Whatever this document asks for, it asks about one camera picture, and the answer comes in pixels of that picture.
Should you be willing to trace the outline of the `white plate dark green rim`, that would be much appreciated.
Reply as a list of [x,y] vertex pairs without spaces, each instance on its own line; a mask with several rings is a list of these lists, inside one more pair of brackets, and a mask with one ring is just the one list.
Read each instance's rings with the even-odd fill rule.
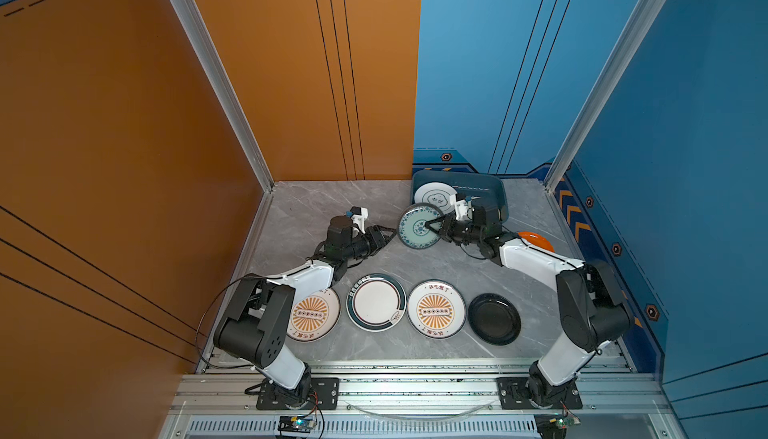
[[387,274],[369,274],[358,279],[345,300],[348,317],[358,328],[378,333],[396,326],[407,305],[402,284]]

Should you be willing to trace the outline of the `white plate black emblem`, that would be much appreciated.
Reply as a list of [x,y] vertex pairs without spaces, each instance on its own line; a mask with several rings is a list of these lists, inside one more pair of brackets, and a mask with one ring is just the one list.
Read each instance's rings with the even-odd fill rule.
[[457,191],[450,185],[442,182],[428,182],[419,186],[414,192],[415,203],[427,203],[443,213],[447,213],[454,208],[451,199],[455,197]]

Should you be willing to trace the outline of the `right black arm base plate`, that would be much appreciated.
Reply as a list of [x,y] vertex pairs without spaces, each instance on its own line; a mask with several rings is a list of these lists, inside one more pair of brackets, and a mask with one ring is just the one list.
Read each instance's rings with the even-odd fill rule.
[[580,410],[583,408],[576,380],[552,386],[536,377],[499,377],[498,396],[504,410]]

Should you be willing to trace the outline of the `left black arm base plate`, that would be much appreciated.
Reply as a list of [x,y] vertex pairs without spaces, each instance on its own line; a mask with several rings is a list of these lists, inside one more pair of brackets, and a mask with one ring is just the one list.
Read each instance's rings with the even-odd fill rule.
[[333,377],[313,377],[306,399],[299,399],[289,394],[271,380],[260,384],[256,408],[261,411],[299,410],[309,411],[318,406],[323,412],[335,410],[339,398],[339,379]]

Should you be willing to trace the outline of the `green patterned small plate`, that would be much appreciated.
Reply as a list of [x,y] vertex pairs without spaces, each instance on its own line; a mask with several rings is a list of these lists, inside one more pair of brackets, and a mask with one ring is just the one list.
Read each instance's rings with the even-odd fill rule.
[[431,204],[413,204],[403,212],[399,220],[398,237],[412,249],[432,247],[440,240],[440,236],[430,226],[440,227],[442,217],[442,211]]

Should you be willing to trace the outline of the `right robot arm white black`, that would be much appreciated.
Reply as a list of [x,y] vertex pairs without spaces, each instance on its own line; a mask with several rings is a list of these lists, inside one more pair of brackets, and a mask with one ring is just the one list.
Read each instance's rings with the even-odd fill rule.
[[488,222],[482,208],[468,221],[427,205],[427,216],[411,226],[400,222],[399,235],[413,232],[428,248],[442,239],[456,245],[475,244],[483,258],[519,271],[557,294],[562,333],[529,368],[528,400],[537,408],[561,406],[575,391],[581,371],[609,343],[634,324],[634,315],[611,265],[583,261],[549,251],[500,223]]

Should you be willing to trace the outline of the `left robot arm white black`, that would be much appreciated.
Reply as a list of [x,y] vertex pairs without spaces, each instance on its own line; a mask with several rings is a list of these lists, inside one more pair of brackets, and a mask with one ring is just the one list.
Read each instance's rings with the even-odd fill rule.
[[304,264],[277,275],[241,277],[214,330],[215,347],[255,366],[292,407],[304,405],[312,392],[310,366],[285,344],[293,307],[331,288],[351,262],[376,255],[396,236],[395,228],[362,226],[361,213],[357,208],[333,217]]

